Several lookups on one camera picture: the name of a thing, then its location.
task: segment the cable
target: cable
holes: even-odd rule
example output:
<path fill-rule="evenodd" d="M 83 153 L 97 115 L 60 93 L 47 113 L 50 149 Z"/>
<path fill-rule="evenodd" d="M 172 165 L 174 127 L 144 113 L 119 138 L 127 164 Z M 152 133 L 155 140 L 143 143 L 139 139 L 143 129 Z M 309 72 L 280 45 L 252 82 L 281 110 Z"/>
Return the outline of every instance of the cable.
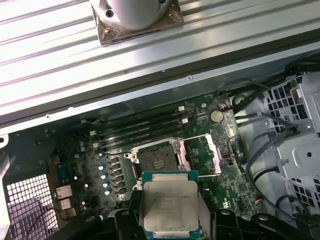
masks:
<path fill-rule="evenodd" d="M 266 198 L 266 196 L 264 196 L 264 194 L 260 191 L 260 189 L 256 186 L 255 180 L 253 178 L 253 175 L 251 173 L 251 167 L 252 165 L 256 162 L 256 160 L 268 149 L 270 148 L 272 145 L 282 141 L 283 139 L 285 139 L 286 137 L 290 136 L 292 134 L 293 130 L 291 128 L 289 129 L 285 129 L 282 133 L 280 133 L 279 135 L 277 135 L 275 138 L 269 140 L 267 143 L 265 143 L 261 148 L 259 148 L 258 151 L 256 151 L 256 153 L 252 156 L 252 158 L 250 159 L 250 161 L 248 162 L 246 168 L 245 168 L 245 174 L 247 177 L 248 182 L 251 184 L 251 186 L 255 189 L 255 191 L 258 193 L 258 195 L 260 195 L 263 200 L 265 202 L 267 202 L 268 204 L 270 204 L 276 211 L 279 211 L 281 213 L 283 213 L 284 215 L 286 215 L 287 217 L 289 217 L 290 219 L 294 218 L 292 216 L 290 216 L 288 213 L 286 213 L 285 211 L 281 210 L 279 207 L 276 207 L 270 200 L 268 200 Z"/>
<path fill-rule="evenodd" d="M 299 198 L 297 198 L 297 197 L 295 197 L 295 196 L 283 195 L 283 196 L 281 196 L 281 197 L 278 198 L 278 200 L 277 200 L 276 203 L 275 203 L 275 206 L 276 206 L 277 208 L 279 208 L 279 207 L 280 207 L 280 204 L 282 203 L 282 201 L 285 200 L 285 199 L 287 199 L 287 198 L 288 198 L 288 200 L 289 200 L 290 202 L 291 202 L 291 201 L 292 201 L 292 202 L 293 202 L 293 201 L 297 201 L 297 202 L 301 205 L 301 207 L 303 208 L 304 212 L 310 215 L 310 211 L 309 211 L 309 209 L 307 208 L 307 206 L 304 204 L 304 202 L 301 201 Z"/>
<path fill-rule="evenodd" d="M 256 182 L 262 175 L 266 174 L 266 173 L 271 173 L 271 172 L 276 172 L 276 173 L 280 173 L 279 168 L 277 166 L 273 166 L 270 168 L 267 168 L 265 170 L 262 170 L 261 172 L 259 172 L 257 175 L 255 175 L 254 177 L 254 182 Z"/>
<path fill-rule="evenodd" d="M 218 97 L 223 91 L 225 91 L 228 87 L 236 84 L 236 83 L 239 83 L 239 82 L 243 82 L 243 81 L 248 81 L 248 82 L 251 82 L 255 85 L 258 85 L 264 89 L 267 89 L 267 90 L 271 90 L 270 87 L 268 87 L 267 85 L 263 84 L 263 83 L 260 83 L 260 82 L 257 82 L 257 81 L 254 81 L 250 78 L 241 78 L 241 79 L 237 79 L 237 80 L 234 80 L 232 82 L 229 82 L 228 84 L 226 84 L 225 86 L 223 86 L 220 90 L 218 90 L 218 92 L 216 93 L 216 97 Z"/>
<path fill-rule="evenodd" d="M 300 59 L 294 62 L 289 63 L 283 72 L 276 74 L 268 79 L 266 79 L 265 81 L 262 82 L 263 87 L 259 86 L 257 87 L 252 93 L 251 95 L 249 95 L 248 97 L 246 97 L 244 100 L 242 100 L 239 104 L 233 106 L 233 112 L 236 114 L 238 112 L 240 112 L 241 110 L 245 109 L 250 103 L 252 103 L 259 95 L 261 95 L 264 91 L 265 88 L 272 88 L 274 86 L 277 86 L 283 82 L 286 81 L 288 76 L 298 76 L 301 75 L 301 73 L 305 73 L 305 72 L 316 72 L 320 70 L 320 54 L 314 54 L 311 55 L 309 57 L 306 57 L 304 59 Z M 254 87 L 253 84 L 249 84 L 247 86 L 243 86 L 243 87 L 239 87 L 236 89 L 232 89 L 230 91 L 228 91 L 228 95 L 231 96 L 235 96 L 237 94 L 241 94 L 247 91 L 252 90 Z"/>
<path fill-rule="evenodd" d="M 47 212 L 49 212 L 49 211 L 51 211 L 51 210 L 55 210 L 55 211 L 58 213 L 59 217 L 60 217 L 60 211 L 59 211 L 58 209 L 54 208 L 54 207 L 51 207 L 51 208 L 45 210 L 43 213 L 41 213 L 41 214 L 34 220 L 34 222 L 32 223 L 31 227 L 29 228 L 28 232 L 26 233 L 25 240 L 29 240 L 29 237 L 30 237 L 30 235 L 31 235 L 31 233 L 32 233 L 32 229 L 34 228 L 34 226 L 36 225 L 36 223 L 39 221 L 39 219 L 40 219 L 43 215 L 45 215 Z M 65 220 L 65 221 L 69 221 L 68 219 L 62 218 L 62 217 L 60 217 L 60 219 Z"/>

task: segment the silver metal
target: silver metal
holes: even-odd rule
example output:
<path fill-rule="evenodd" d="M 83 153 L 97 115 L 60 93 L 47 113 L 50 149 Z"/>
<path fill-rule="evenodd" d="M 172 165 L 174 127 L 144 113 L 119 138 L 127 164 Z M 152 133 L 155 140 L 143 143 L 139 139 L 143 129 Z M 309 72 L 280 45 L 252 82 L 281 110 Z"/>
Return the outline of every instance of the silver metal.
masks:
<path fill-rule="evenodd" d="M 121 31 L 138 31 L 152 26 L 165 14 L 171 0 L 90 0 L 105 24 Z"/>
<path fill-rule="evenodd" d="M 55 192 L 58 199 L 65 199 L 73 195 L 70 185 L 58 187 Z"/>
<path fill-rule="evenodd" d="M 261 220 L 261 221 L 268 221 L 269 220 L 269 218 L 267 216 L 265 216 L 265 215 L 259 215 L 258 219 Z"/>
<path fill-rule="evenodd" d="M 22 3 L 20 8 L 27 9 L 22 13 L 17 12 L 16 4 L 17 1 L 9 1 L 1 3 L 0 8 L 5 21 L 0 25 L 0 72 L 5 73 L 0 94 L 6 96 L 0 101 L 1 116 L 314 30 L 320 21 L 319 1 L 181 0 L 183 27 L 102 47 L 88 2 L 67 5 L 59 0 L 57 4 L 62 7 L 53 11 L 53 3 L 32 7 Z M 184 77 L 179 86 L 197 82 L 199 77 L 193 75 L 192 81 Z M 63 117 L 79 114 L 79 110 L 70 108 Z M 25 123 L 19 128 L 51 122 L 57 117 L 44 115 L 37 123 Z"/>
<path fill-rule="evenodd" d="M 221 213 L 222 213 L 223 215 L 230 215 L 230 211 L 225 210 L 225 209 L 222 210 Z"/>
<path fill-rule="evenodd" d="M 273 146 L 281 174 L 288 179 L 300 179 L 319 174 L 320 138 L 303 132 Z"/>
<path fill-rule="evenodd" d="M 195 79 L 186 84 L 183 77 L 171 82 L 166 82 L 156 86 L 151 86 L 134 92 L 122 94 L 90 104 L 59 110 L 52 113 L 48 121 L 44 116 L 37 116 L 34 119 L 26 120 L 21 123 L 10 123 L 0 129 L 2 134 L 17 132 L 45 123 L 53 123 L 57 120 L 65 119 L 90 111 L 90 116 L 99 116 L 101 113 L 108 114 L 110 119 L 131 115 L 142 110 L 148 110 L 151 107 L 156 108 L 168 103 L 180 101 L 186 97 L 196 97 L 205 94 L 208 91 L 213 92 L 217 89 L 221 81 L 229 83 L 239 78 L 254 78 L 267 76 L 271 73 L 281 71 L 288 63 L 299 58 L 310 55 L 320 49 L 320 42 L 297 47 L 294 49 L 274 53 L 268 56 L 251 59 L 234 65 L 214 69 L 194 75 Z M 78 117 L 70 118 L 71 121 L 78 121 Z M 69 121 L 61 121 L 63 124 L 69 124 Z"/>
<path fill-rule="evenodd" d="M 187 173 L 177 174 L 152 174 L 152 182 L 160 181 L 188 181 Z"/>
<path fill-rule="evenodd" d="M 209 175 L 200 175 L 200 176 L 198 176 L 198 178 L 213 178 L 213 177 L 218 177 L 218 176 L 221 176 L 221 173 L 209 174 Z"/>
<path fill-rule="evenodd" d="M 176 232 L 199 228 L 198 185 L 195 181 L 146 182 L 143 202 L 143 222 L 147 231 L 172 232 L 171 236 L 176 236 Z"/>
<path fill-rule="evenodd" d="M 8 134 L 1 135 L 0 136 L 0 149 L 7 146 L 8 143 L 9 143 L 9 135 Z"/>
<path fill-rule="evenodd" d="M 312 120 L 312 124 L 306 122 L 308 130 L 314 128 L 316 133 L 320 133 L 320 73 L 304 75 L 302 83 L 298 85 L 296 94 L 303 101 L 307 116 Z"/>
<path fill-rule="evenodd" d="M 9 156 L 4 151 L 0 151 L 0 239 L 5 239 L 10 227 L 10 219 L 6 204 L 6 195 L 4 192 L 5 185 L 3 183 L 4 176 L 10 167 Z"/>

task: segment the ridged metal surface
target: ridged metal surface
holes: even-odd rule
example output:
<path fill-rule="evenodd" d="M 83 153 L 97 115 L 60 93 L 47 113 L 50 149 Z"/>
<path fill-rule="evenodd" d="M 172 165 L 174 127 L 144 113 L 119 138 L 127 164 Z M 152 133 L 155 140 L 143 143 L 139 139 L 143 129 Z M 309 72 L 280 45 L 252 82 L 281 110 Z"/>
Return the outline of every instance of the ridged metal surface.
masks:
<path fill-rule="evenodd" d="M 320 28 L 319 0 L 180 0 L 184 26 L 101 46 L 86 0 L 0 2 L 0 115 Z"/>

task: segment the screw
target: screw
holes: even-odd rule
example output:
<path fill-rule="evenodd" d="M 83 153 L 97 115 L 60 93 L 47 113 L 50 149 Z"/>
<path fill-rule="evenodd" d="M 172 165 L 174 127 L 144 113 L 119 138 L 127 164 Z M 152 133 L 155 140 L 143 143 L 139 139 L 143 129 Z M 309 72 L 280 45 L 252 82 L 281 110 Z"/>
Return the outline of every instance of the screw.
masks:
<path fill-rule="evenodd" d="M 222 213 L 223 215 L 229 215 L 229 214 L 230 214 L 230 212 L 229 212 L 228 210 L 222 210 L 221 213 Z"/>
<path fill-rule="evenodd" d="M 269 218 L 267 216 L 264 216 L 264 215 L 258 216 L 258 219 L 261 220 L 261 221 L 268 221 L 269 220 Z"/>

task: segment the perforated metal mesh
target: perforated metal mesh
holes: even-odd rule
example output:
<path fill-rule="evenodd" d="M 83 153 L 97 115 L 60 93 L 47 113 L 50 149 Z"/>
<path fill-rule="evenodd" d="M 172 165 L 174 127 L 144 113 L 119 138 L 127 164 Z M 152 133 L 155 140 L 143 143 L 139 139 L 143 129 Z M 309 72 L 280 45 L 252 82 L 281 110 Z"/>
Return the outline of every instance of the perforated metal mesh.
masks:
<path fill-rule="evenodd" d="M 265 93 L 266 97 L 266 109 L 270 114 L 277 118 L 282 118 L 288 122 L 307 119 L 308 115 L 303 103 L 303 100 L 298 94 L 300 91 L 297 88 L 292 89 L 290 87 L 290 81 L 280 84 L 268 90 Z M 299 84 L 302 81 L 302 77 L 296 78 L 296 82 Z M 274 121 L 275 130 L 277 133 L 282 132 L 285 127 Z"/>
<path fill-rule="evenodd" d="M 59 229 L 45 174 L 6 186 L 11 221 L 6 240 L 44 240 Z"/>

